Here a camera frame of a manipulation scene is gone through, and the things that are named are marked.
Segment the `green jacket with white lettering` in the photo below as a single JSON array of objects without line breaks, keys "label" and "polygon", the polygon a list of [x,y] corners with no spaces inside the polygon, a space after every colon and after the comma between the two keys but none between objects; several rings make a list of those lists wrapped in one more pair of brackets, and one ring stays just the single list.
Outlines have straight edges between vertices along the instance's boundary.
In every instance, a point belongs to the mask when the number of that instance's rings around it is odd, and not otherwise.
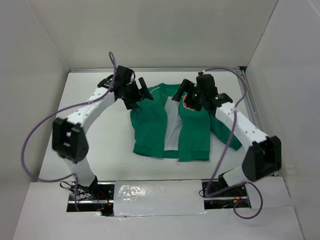
[{"label": "green jacket with white lettering", "polygon": [[133,152],[181,162],[209,161],[211,135],[226,144],[231,131],[206,110],[193,110],[172,98],[179,84],[150,87],[153,100],[144,99],[130,112],[134,129]]}]

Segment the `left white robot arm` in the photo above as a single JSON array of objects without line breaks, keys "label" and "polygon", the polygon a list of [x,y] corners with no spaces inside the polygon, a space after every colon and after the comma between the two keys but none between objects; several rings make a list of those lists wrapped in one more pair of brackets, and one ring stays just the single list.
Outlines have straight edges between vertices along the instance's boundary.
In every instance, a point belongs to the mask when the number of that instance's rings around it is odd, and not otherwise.
[{"label": "left white robot arm", "polygon": [[97,84],[93,94],[75,112],[53,121],[52,149],[69,167],[76,192],[80,191],[86,199],[92,200],[99,193],[98,178],[87,160],[89,128],[117,100],[122,100],[128,110],[134,110],[145,99],[154,98],[144,78],[136,79],[132,69],[119,65],[112,75]]}]

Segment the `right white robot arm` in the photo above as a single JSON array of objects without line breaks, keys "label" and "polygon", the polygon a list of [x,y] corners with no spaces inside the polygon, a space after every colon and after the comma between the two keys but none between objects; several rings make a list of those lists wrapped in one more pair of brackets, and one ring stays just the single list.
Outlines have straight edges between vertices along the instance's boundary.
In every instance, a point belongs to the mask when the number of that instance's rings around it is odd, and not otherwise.
[{"label": "right white robot arm", "polygon": [[209,181],[203,196],[230,196],[236,187],[256,182],[282,168],[282,143],[277,136],[269,136],[256,127],[238,110],[226,93],[219,93],[214,77],[200,72],[196,82],[184,79],[172,98],[183,100],[191,109],[205,109],[236,137],[246,151],[241,165],[218,176],[216,182]]}]

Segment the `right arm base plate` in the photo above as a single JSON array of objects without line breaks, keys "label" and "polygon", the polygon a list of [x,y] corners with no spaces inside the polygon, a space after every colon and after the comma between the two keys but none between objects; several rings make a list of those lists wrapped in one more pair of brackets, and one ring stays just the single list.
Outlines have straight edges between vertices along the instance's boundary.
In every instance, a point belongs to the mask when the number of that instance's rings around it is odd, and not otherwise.
[{"label": "right arm base plate", "polygon": [[250,202],[248,200],[247,190],[244,185],[234,187],[218,195],[207,197],[204,196],[209,181],[202,180],[202,189],[198,194],[203,198],[203,204],[205,210],[214,209],[232,209],[236,203],[236,208],[250,208]]}]

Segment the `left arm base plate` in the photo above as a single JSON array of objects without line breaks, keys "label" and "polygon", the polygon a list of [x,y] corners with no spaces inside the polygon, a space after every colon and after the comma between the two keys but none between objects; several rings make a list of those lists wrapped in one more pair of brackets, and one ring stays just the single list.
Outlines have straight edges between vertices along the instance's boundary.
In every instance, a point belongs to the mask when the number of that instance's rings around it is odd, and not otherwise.
[{"label": "left arm base plate", "polygon": [[114,216],[115,182],[98,182],[97,193],[94,195],[78,188],[76,198],[74,182],[61,181],[59,186],[69,192],[67,212],[98,212],[105,217]]}]

